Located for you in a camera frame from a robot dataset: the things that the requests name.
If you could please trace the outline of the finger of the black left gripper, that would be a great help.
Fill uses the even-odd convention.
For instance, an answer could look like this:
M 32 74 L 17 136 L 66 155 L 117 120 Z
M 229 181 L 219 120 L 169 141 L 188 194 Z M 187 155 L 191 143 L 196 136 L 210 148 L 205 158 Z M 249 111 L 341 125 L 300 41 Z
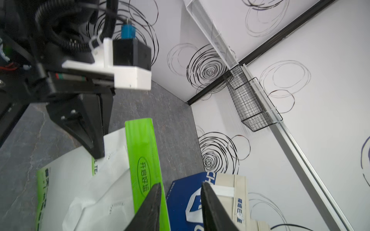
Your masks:
M 105 157 L 113 94 L 78 94 L 46 106 L 50 119 L 75 138 L 95 159 Z

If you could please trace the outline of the green white bag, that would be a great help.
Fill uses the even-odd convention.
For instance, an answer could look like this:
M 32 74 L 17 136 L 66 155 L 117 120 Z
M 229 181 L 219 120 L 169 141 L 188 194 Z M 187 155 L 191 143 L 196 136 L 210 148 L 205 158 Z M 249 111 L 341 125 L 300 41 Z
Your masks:
M 37 173 L 37 231 L 122 231 L 162 183 L 151 118 L 104 136 L 105 156 L 74 149 Z

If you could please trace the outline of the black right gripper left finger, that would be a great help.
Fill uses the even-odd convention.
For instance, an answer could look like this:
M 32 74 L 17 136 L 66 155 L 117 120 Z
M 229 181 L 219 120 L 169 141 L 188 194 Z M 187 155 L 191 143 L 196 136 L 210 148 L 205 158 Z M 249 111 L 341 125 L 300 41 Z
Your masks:
M 125 231 L 159 231 L 161 184 L 154 184 Z

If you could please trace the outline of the blue beige bag first row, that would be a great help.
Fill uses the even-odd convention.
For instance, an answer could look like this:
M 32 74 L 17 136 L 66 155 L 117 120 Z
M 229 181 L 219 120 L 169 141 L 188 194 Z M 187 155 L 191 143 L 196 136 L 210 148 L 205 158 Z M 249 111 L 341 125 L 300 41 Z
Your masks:
M 247 179 L 202 172 L 173 181 L 166 196 L 172 231 L 269 231 L 251 219 Z

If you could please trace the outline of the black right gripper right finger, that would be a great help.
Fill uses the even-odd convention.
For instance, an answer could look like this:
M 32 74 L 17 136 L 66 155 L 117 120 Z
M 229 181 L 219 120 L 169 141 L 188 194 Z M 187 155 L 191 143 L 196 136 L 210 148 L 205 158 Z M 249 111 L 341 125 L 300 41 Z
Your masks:
M 202 217 L 205 231 L 238 231 L 211 185 L 207 182 L 201 186 Z

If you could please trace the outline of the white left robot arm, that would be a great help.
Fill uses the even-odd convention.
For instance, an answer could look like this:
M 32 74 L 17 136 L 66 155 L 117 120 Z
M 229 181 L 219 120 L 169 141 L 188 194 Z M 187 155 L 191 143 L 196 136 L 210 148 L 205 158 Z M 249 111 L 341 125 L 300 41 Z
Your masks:
M 114 34 L 118 1 L 3 1 L 1 8 L 1 142 L 32 103 L 95 159 L 105 156 L 114 88 L 109 74 L 63 67 L 92 64 L 92 51 Z

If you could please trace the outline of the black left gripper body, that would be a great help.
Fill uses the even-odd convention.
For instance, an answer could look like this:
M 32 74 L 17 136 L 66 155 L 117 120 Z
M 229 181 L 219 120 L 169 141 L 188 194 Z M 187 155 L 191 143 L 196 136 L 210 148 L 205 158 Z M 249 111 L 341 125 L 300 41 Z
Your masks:
M 78 94 L 115 94 L 113 77 L 63 68 L 38 69 L 17 64 L 19 101 L 61 101 Z

